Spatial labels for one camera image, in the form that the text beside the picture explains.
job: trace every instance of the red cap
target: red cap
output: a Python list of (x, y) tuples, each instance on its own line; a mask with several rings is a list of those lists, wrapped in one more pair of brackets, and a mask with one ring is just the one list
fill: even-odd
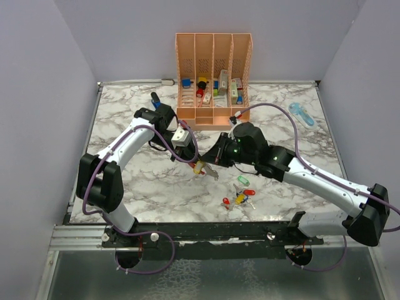
[(245, 194), (246, 196), (254, 196), (256, 194), (256, 191), (254, 191), (252, 189), (245, 189), (243, 191), (243, 194)]

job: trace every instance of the black mounting base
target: black mounting base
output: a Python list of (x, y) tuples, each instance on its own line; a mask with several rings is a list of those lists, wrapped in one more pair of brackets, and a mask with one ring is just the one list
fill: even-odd
[[(289, 221), (271, 222), (185, 222), (137, 223), (133, 232), (163, 231), (174, 240), (175, 259), (285, 259), (285, 245), (321, 245), (322, 239), (308, 239)], [(111, 228), (104, 231), (110, 238), (104, 248), (138, 248), (138, 237), (126, 237)], [(160, 235), (156, 242), (150, 235), (142, 237), (142, 259), (168, 260), (171, 243)]]

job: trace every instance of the marble tabletop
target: marble tabletop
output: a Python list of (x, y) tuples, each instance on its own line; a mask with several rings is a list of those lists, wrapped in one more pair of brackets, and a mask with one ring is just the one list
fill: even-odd
[[(153, 109), (150, 93), (157, 92), (161, 101), (176, 109), (178, 87), (160, 85), (104, 86), (97, 109), (88, 153), (96, 154), (105, 148), (131, 122), (141, 107)], [(288, 109), (293, 102), (306, 107), (318, 123), (315, 130), (306, 129), (297, 120), (299, 149), (310, 162), (337, 176), (343, 176), (333, 140), (329, 133), (316, 88), (310, 84), (251, 84), (250, 104), (274, 103)], [(259, 126), (270, 144), (294, 149), (294, 134), (286, 116), (272, 107), (257, 107), (251, 111), (250, 121)], [(217, 131), (195, 132), (199, 152), (205, 153), (219, 136)], [(241, 174), (234, 167), (212, 166), (219, 180), (211, 176), (195, 175), (180, 162), (171, 162), (168, 152), (157, 152), (143, 146), (122, 172), (123, 201), (139, 222), (226, 222), (290, 220), (296, 211), (325, 212), (338, 210), (333, 204), (314, 194), (286, 183), (261, 176), (243, 174), (256, 191), (251, 206), (236, 206), (227, 211), (221, 206), (223, 198), (235, 196), (233, 184), (239, 184)], [(239, 165), (252, 172), (251, 166)], [(98, 214), (85, 216), (82, 200), (76, 198), (71, 223), (97, 223)]]

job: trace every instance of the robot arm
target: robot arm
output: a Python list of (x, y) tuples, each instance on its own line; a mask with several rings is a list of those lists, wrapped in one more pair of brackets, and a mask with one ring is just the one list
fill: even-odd
[[(174, 152), (180, 158), (192, 159), (193, 142), (186, 138), (182, 140), (181, 132), (177, 141), (174, 133), (167, 130), (175, 116), (172, 108), (162, 103), (155, 111), (144, 108), (136, 111), (132, 123), (112, 144), (100, 151), (97, 156), (85, 154), (82, 157), (78, 172), (77, 196), (83, 199), (90, 177), (100, 160), (125, 133), (138, 125), (144, 124), (155, 128), (168, 145), (175, 148)], [(389, 216), (389, 211), (385, 206), (370, 201), (368, 197), (358, 193), (352, 194), (321, 176), (313, 174), (301, 164), (292, 151), (281, 146), (269, 145), (261, 130), (250, 122), (240, 123), (235, 117), (232, 117), (231, 121), (234, 127), (229, 135), (225, 132), (221, 133), (216, 144), (206, 154), (199, 155), (198, 159), (226, 168), (233, 166), (234, 163), (253, 165), (257, 173), (264, 177), (304, 188), (342, 209), (339, 212), (319, 214), (297, 212), (288, 226), (297, 240), (299, 236), (305, 240), (317, 235), (348, 234), (362, 244), (368, 246), (378, 244)], [(138, 149), (148, 141), (164, 146), (160, 138), (150, 129), (132, 132), (106, 159), (100, 170), (103, 172), (102, 179), (96, 178), (89, 192), (88, 203), (101, 208), (107, 218), (124, 232), (131, 230), (135, 218), (129, 214), (122, 203), (124, 190), (121, 171)], [(388, 201), (387, 190), (378, 184), (369, 189), (320, 169), (318, 173), (328, 175), (344, 185), (350, 185), (357, 191), (373, 194)]]

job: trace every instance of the gray wall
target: gray wall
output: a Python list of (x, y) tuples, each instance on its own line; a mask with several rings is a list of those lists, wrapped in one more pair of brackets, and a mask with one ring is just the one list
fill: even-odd
[(98, 81), (176, 78), (178, 32), (253, 34), (251, 79), (322, 79), (364, 0), (55, 0)]
[[(400, 207), (400, 1), (367, 0), (321, 83), (321, 97), (349, 178), (389, 189)], [(387, 226), (398, 226), (392, 212)], [(383, 234), (400, 293), (400, 235)]]
[(97, 86), (51, 0), (0, 3), (0, 298), (33, 299)]

